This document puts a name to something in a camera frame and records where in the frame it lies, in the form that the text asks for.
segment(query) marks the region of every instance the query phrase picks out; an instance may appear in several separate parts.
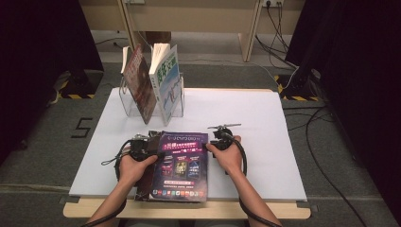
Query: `power strip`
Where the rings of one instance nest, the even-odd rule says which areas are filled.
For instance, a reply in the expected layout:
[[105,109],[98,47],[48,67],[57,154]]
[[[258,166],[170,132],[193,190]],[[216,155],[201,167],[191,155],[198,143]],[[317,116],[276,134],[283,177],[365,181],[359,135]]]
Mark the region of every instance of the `power strip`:
[[264,0],[262,7],[266,7],[268,1],[270,1],[271,8],[278,8],[279,4],[281,4],[281,7],[282,7],[284,4],[284,0]]

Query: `hand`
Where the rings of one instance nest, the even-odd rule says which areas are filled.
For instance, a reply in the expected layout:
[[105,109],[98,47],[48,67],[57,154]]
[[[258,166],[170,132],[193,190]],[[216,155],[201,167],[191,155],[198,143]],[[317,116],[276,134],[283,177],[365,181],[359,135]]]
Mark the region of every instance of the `hand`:
[[[238,135],[234,136],[234,139],[241,142],[241,137]],[[230,176],[236,174],[238,171],[242,172],[242,156],[236,144],[233,143],[225,150],[219,150],[210,143],[206,144],[206,147],[215,155],[220,166],[224,168]]]
[[152,155],[142,162],[135,161],[130,155],[124,155],[120,163],[120,182],[134,186],[144,175],[145,169],[156,160],[157,155]]

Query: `book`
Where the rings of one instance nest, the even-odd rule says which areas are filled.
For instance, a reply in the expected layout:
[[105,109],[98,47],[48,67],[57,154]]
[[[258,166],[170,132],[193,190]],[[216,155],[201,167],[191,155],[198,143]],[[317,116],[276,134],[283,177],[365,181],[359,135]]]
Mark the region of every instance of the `book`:
[[170,44],[154,45],[149,76],[162,118],[167,126],[183,94],[177,45],[171,49]]
[[138,185],[135,199],[206,201],[208,151],[204,144],[207,142],[207,133],[162,131],[158,152],[163,152],[165,158],[148,172],[148,180]]
[[135,47],[130,60],[126,64],[128,49],[128,46],[123,48],[123,66],[121,74],[125,80],[125,86],[130,90],[142,119],[145,124],[148,124],[157,103],[148,74],[148,64],[144,58],[141,44]]

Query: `forearm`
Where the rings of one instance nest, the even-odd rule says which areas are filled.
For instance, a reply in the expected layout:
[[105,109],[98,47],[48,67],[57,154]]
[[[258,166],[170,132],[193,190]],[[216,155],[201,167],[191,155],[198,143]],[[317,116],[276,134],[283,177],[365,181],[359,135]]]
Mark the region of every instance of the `forearm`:
[[[131,183],[123,183],[119,182],[114,190],[110,193],[110,195],[106,198],[106,200],[97,208],[95,213],[91,216],[88,222],[104,218],[109,214],[115,212],[124,200],[127,199],[128,194],[132,189]],[[98,224],[97,226],[112,226],[114,222],[114,218]]]
[[[253,188],[251,183],[245,177],[245,175],[240,172],[229,173],[232,178],[238,195],[241,198],[244,205],[257,216],[267,219],[271,222],[281,225],[277,217],[272,213],[270,208],[262,200],[256,190]],[[253,218],[249,218],[251,226],[266,226]]]

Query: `person's left hand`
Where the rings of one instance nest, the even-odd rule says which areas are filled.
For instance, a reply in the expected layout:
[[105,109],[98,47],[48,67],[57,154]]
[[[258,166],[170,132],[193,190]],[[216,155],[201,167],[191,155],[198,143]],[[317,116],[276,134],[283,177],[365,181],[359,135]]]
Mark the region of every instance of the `person's left hand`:
[[130,155],[124,155],[120,163],[120,182],[134,186],[144,175],[145,169],[156,160],[157,155],[152,155],[142,162],[135,161]]

